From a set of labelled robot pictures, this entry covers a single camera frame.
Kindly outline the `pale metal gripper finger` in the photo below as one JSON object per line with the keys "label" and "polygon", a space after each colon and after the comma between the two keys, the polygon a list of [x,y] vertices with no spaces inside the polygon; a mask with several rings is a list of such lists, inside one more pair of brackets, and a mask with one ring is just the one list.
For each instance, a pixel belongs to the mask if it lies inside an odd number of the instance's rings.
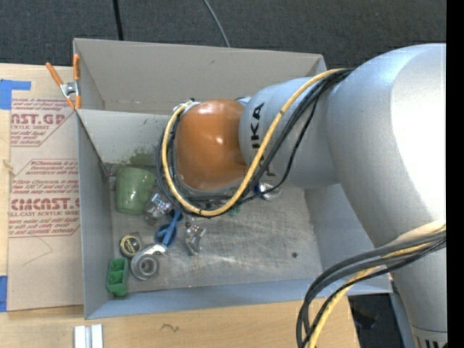
{"label": "pale metal gripper finger", "polygon": [[167,217],[172,209],[170,202],[165,201],[160,194],[155,194],[145,205],[145,221],[154,225],[159,220]]}
{"label": "pale metal gripper finger", "polygon": [[187,223],[184,238],[184,245],[192,256],[197,256],[202,250],[201,240],[207,230],[200,225]]}

